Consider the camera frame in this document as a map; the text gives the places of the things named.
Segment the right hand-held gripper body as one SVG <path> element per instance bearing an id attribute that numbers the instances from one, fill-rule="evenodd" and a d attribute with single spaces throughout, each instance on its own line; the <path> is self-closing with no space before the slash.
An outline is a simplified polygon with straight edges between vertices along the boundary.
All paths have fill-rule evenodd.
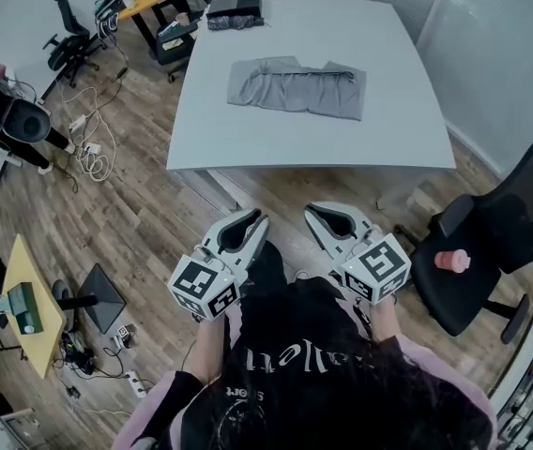
<path id="1" fill-rule="evenodd" d="M 339 236 L 327 232 L 326 252 L 331 276 L 345 289 L 377 305 L 409 278 L 411 262 L 399 242 L 379 227 L 359 228 Z"/>

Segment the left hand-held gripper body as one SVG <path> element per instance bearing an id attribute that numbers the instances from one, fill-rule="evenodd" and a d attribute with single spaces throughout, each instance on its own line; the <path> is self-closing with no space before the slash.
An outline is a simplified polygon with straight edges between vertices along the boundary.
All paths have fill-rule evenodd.
<path id="1" fill-rule="evenodd" d="M 167 287 L 182 308 L 199 319 L 214 321 L 239 300 L 249 266 L 247 249 L 219 253 L 197 245 L 191 255 L 181 257 Z"/>

